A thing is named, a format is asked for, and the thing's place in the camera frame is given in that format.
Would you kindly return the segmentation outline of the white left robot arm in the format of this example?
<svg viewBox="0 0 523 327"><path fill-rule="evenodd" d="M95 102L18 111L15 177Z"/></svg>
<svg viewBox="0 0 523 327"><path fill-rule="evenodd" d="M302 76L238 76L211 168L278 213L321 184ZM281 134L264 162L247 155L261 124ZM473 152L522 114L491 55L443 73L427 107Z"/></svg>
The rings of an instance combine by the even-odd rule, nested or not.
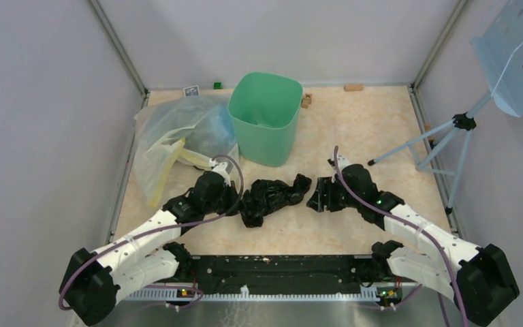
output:
<svg viewBox="0 0 523 327"><path fill-rule="evenodd" d="M226 172L206 171L186 193L168 200L130 233L93 251L77 250L59 287L60 309L71 310L86 326L94 326L143 287L170 277L184 281L191 263L175 239L235 211L238 199L235 182Z"/></svg>

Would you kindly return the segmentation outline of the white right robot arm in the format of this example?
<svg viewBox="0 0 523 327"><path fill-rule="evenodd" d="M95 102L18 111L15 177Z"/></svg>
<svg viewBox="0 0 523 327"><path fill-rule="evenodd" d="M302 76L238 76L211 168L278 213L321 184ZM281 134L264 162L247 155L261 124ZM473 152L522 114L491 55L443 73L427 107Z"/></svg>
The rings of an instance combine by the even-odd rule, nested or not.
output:
<svg viewBox="0 0 523 327"><path fill-rule="evenodd" d="M440 228L373 182L362 164L333 152L333 176L320 177L306 205L314 211L357 211L364 221L401 240L372 246L376 278L410 279L451 300L464 323L488 326L520 295L504 251L480 247Z"/></svg>

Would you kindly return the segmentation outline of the black trash bag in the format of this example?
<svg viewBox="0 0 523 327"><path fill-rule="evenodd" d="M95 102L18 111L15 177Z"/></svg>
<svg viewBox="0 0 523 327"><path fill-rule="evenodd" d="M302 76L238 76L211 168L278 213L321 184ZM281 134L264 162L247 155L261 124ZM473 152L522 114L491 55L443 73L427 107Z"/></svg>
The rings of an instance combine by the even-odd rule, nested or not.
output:
<svg viewBox="0 0 523 327"><path fill-rule="evenodd" d="M264 217L301 203L311 184L312 179L303 174L297 174L292 185L281 180L256 180L240 201L243 224L246 228L262 227Z"/></svg>

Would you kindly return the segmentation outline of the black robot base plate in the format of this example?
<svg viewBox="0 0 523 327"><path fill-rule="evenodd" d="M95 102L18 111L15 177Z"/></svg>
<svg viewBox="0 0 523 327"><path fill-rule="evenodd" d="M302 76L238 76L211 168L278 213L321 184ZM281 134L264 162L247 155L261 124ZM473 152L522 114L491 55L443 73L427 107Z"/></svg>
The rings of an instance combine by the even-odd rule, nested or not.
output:
<svg viewBox="0 0 523 327"><path fill-rule="evenodd" d="M202 255L180 264L167 284L195 286L207 295L358 294L396 278L370 255Z"/></svg>

